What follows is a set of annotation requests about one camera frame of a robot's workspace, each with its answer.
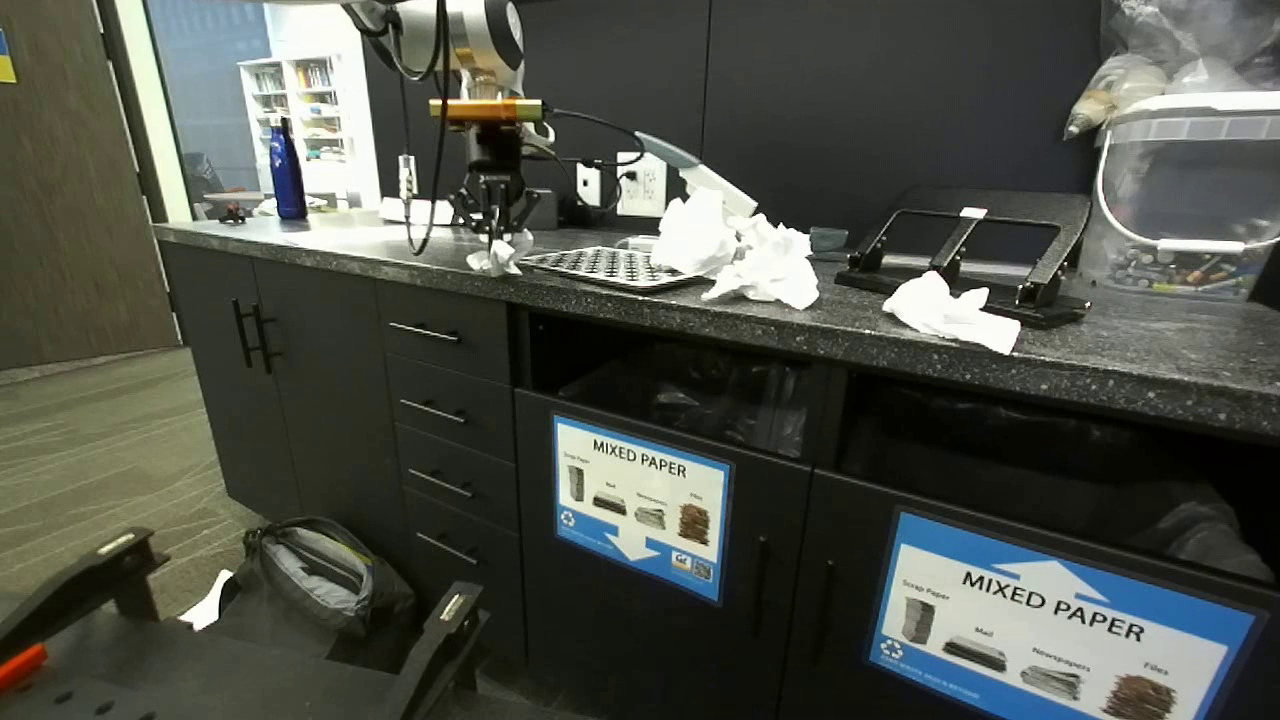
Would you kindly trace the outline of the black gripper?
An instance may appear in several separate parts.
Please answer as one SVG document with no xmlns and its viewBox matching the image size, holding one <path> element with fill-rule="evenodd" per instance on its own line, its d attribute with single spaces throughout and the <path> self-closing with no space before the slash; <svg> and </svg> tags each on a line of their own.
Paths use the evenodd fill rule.
<svg viewBox="0 0 1280 720">
<path fill-rule="evenodd" d="M 466 179 L 453 192 L 456 229 L 494 246 L 522 233 L 537 207 L 537 192 L 523 186 L 523 156 L 537 142 L 523 120 L 479 120 L 466 129 L 466 142 Z"/>
</svg>

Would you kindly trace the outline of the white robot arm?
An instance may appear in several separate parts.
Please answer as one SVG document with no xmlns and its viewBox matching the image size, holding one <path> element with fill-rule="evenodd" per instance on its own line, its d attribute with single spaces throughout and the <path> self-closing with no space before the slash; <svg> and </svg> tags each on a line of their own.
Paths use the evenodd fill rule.
<svg viewBox="0 0 1280 720">
<path fill-rule="evenodd" d="M 406 79 L 436 79 L 430 114 L 467 134 L 453 216 L 504 242 L 523 229 L 531 192 L 523 159 L 555 144 L 547 106 L 523 88 L 523 22 L 517 0 L 342 0 L 358 33 Z"/>
</svg>

